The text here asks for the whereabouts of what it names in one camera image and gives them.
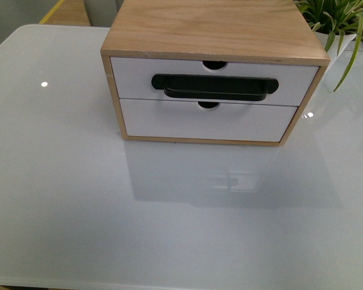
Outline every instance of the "desk organizer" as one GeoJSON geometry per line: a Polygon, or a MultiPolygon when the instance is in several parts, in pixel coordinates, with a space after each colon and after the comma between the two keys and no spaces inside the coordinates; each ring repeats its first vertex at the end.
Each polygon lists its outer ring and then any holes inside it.
{"type": "Polygon", "coordinates": [[[125,0],[101,55],[124,139],[261,146],[329,64],[292,0],[125,0]]]}

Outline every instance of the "wooden top panel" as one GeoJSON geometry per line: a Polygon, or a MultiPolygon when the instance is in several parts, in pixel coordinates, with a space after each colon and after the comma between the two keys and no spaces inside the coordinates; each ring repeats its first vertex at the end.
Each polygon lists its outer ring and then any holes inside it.
{"type": "Polygon", "coordinates": [[[101,52],[117,57],[329,63],[292,0],[125,0],[101,52]]]}

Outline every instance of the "floor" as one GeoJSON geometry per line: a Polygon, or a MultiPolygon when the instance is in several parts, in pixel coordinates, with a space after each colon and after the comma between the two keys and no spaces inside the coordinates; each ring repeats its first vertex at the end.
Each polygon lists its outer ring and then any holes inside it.
{"type": "Polygon", "coordinates": [[[90,26],[83,0],[0,0],[0,44],[26,24],[90,26]]]}

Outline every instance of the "white drawer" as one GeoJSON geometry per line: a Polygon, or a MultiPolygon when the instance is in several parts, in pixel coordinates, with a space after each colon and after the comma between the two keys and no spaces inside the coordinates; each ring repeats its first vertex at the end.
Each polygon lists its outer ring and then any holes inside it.
{"type": "Polygon", "coordinates": [[[279,142],[297,107],[120,99],[129,136],[279,142]]]}
{"type": "Polygon", "coordinates": [[[112,57],[111,64],[120,98],[175,100],[166,96],[162,90],[152,87],[151,80],[156,74],[261,77],[277,79],[278,89],[273,94],[268,94],[263,101],[245,103],[281,106],[299,106],[318,70],[318,66],[227,63],[224,68],[214,71],[194,60],[120,57],[112,57]]]}

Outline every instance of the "white table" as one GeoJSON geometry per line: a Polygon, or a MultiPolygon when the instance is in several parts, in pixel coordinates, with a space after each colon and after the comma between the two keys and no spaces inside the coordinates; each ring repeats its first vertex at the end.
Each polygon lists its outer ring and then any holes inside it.
{"type": "Polygon", "coordinates": [[[31,25],[0,46],[0,285],[363,289],[363,52],[284,147],[130,142],[106,32],[31,25]]]}

